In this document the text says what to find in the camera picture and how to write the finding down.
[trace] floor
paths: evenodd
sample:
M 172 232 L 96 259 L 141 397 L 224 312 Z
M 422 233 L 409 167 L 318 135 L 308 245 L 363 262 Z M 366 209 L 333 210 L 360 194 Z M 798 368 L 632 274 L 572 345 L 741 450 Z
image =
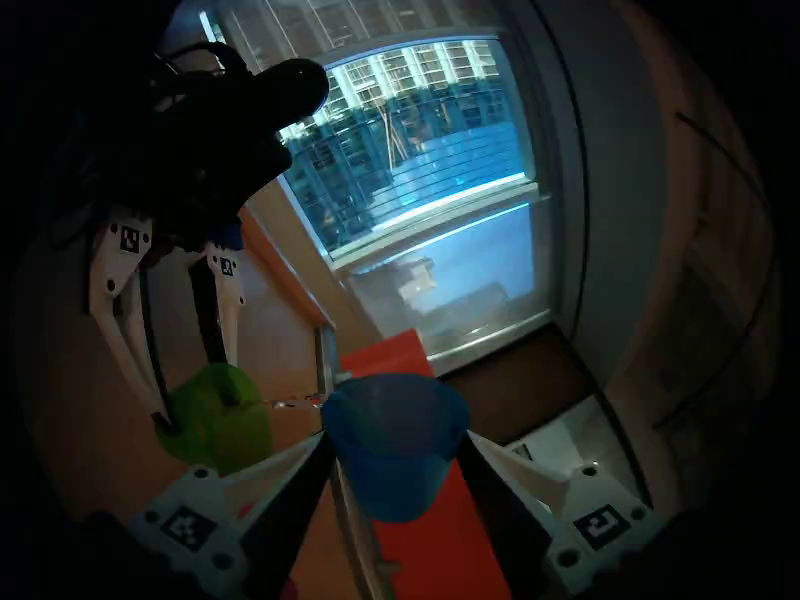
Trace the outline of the floor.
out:
M 472 429 L 502 446 L 593 393 L 555 325 L 442 377 L 470 407 Z

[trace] cable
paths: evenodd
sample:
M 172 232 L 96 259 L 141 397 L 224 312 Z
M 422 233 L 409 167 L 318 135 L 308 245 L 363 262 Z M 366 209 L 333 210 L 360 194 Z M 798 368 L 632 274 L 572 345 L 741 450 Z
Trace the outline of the cable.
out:
M 683 122 L 684 124 L 688 125 L 695 133 L 697 133 L 700 137 L 705 139 L 707 142 L 711 144 L 713 148 L 719 151 L 725 158 L 728 159 L 728 162 L 731 166 L 742 176 L 742 178 L 747 182 L 750 191 L 753 193 L 756 198 L 758 198 L 759 202 L 761 203 L 764 211 L 767 215 L 767 218 L 770 219 L 771 222 L 771 214 L 769 211 L 769 206 L 767 204 L 766 198 L 761 193 L 758 185 L 756 184 L 755 178 L 746 171 L 736 160 L 736 157 L 731 154 L 725 146 L 723 146 L 719 140 L 717 140 L 711 133 L 708 132 L 705 128 L 699 125 L 696 121 L 694 121 L 691 117 L 686 116 L 680 111 L 675 113 L 675 117 Z M 723 373 L 728 369 L 734 359 L 738 356 L 739 352 L 741 352 L 744 345 L 747 343 L 750 335 L 753 332 L 756 324 L 758 323 L 758 319 L 761 315 L 761 310 L 766 303 L 767 296 L 769 295 L 770 289 L 770 281 L 772 279 L 772 272 L 775 269 L 775 265 L 777 264 L 777 244 L 775 243 L 775 239 L 773 237 L 772 240 L 772 249 L 770 250 L 770 258 L 769 258 L 769 265 L 767 266 L 766 274 L 764 275 L 764 282 L 761 285 L 761 290 L 759 291 L 758 298 L 756 299 L 756 304 L 753 307 L 753 312 L 750 315 L 747 323 L 745 324 L 744 329 L 742 330 L 741 335 L 736 339 L 736 342 L 733 344 L 733 348 L 722 361 L 720 366 L 702 383 L 698 386 L 697 390 L 693 393 L 689 394 L 686 398 L 681 400 L 675 408 L 673 408 L 668 414 L 663 416 L 659 419 L 655 425 L 653 425 L 654 429 L 660 429 L 665 425 L 671 423 L 675 418 L 681 415 L 689 406 L 694 404 L 694 402 L 705 394 L 712 385 L 714 385 L 717 380 L 722 376 Z

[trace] blue plastic cup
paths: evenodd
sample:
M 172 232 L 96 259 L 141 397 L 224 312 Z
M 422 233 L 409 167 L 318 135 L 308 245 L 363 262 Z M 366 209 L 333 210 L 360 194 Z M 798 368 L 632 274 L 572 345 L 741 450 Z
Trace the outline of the blue plastic cup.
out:
M 469 408 L 436 379 L 372 375 L 331 394 L 322 418 L 362 512 L 406 523 L 436 499 Z

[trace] black cable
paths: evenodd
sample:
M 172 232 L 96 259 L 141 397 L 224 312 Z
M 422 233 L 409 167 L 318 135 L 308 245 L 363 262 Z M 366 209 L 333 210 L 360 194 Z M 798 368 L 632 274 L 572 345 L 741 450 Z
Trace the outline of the black cable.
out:
M 531 2 L 531 6 L 536 11 L 539 21 L 541 21 L 542 26 L 547 33 L 547 37 L 550 39 L 550 43 L 556 52 L 556 59 L 558 60 L 558 64 L 561 67 L 562 73 L 564 74 L 564 80 L 567 84 L 567 93 L 569 94 L 570 104 L 572 104 L 572 113 L 575 119 L 575 129 L 578 133 L 578 149 L 580 151 L 582 163 L 581 181 L 583 183 L 583 252 L 581 256 L 581 275 L 578 283 L 578 297 L 575 301 L 575 312 L 572 316 L 572 327 L 570 328 L 569 335 L 567 336 L 567 339 L 572 342 L 578 333 L 578 322 L 580 321 L 581 311 L 583 310 L 583 296 L 584 289 L 586 287 L 586 270 L 589 265 L 589 229 L 591 223 L 591 202 L 589 201 L 589 159 L 588 151 L 586 150 L 586 136 L 583 131 L 583 116 L 578 108 L 578 94 L 575 91 L 575 82 L 572 80 L 572 75 L 567 67 L 567 59 L 564 56 L 564 51 L 562 50 L 561 45 L 558 43 L 558 38 L 556 37 L 550 22 L 547 20 L 547 18 L 545 18 L 542 9 L 536 2 Z
M 771 222 L 771 213 L 769 211 L 769 206 L 767 204 L 766 198 L 761 193 L 758 185 L 756 184 L 755 178 L 752 176 L 751 173 L 746 171 L 736 160 L 736 157 L 731 154 L 725 146 L 723 146 L 719 140 L 717 140 L 708 130 L 706 130 L 702 125 L 698 124 L 694 121 L 691 117 L 683 114 L 680 111 L 675 113 L 675 117 L 683 122 L 684 124 L 688 125 L 695 133 L 697 133 L 700 137 L 704 140 L 709 142 L 713 148 L 719 151 L 725 158 L 728 159 L 728 162 L 731 166 L 742 176 L 742 178 L 747 182 L 750 191 L 753 193 L 756 198 L 758 198 L 759 202 L 761 203 L 764 211 L 767 215 L 767 218 L 770 219 Z M 730 367 L 731 363 L 734 359 L 739 355 L 744 345 L 747 343 L 750 335 L 753 333 L 753 329 L 755 328 L 756 324 L 758 323 L 758 319 L 761 316 L 761 310 L 766 303 L 766 299 L 769 296 L 770 290 L 770 281 L 772 280 L 772 272 L 775 269 L 775 265 L 777 264 L 777 244 L 775 243 L 775 239 L 772 240 L 772 249 L 770 251 L 770 258 L 769 258 L 769 265 L 767 266 L 766 273 L 764 275 L 764 282 L 761 285 L 761 290 L 759 291 L 758 298 L 756 299 L 756 304 L 753 307 L 753 312 L 750 315 L 747 323 L 745 324 L 744 329 L 742 330 L 741 335 L 736 339 L 736 342 L 733 344 L 733 348 L 727 354 L 725 359 L 722 361 L 720 366 L 700 385 L 698 386 L 697 390 L 693 393 L 689 394 L 686 398 L 681 400 L 675 408 L 673 408 L 668 414 L 663 416 L 659 419 L 655 425 L 653 425 L 654 429 L 660 429 L 665 425 L 671 423 L 675 418 L 680 416 L 687 408 L 689 408 L 698 398 L 700 398 L 703 394 L 705 394 L 712 385 L 714 385 L 717 380 L 725 373 L 725 371 Z

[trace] building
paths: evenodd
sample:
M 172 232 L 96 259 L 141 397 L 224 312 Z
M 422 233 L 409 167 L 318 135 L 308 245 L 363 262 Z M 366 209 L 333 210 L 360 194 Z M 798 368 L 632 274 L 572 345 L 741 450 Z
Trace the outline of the building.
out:
M 236 47 L 254 71 L 480 18 L 453 0 L 239 0 L 197 11 L 205 36 Z M 329 70 L 325 106 L 281 131 L 294 157 L 286 179 L 329 251 L 523 171 L 498 52 L 491 40 L 421 43 Z

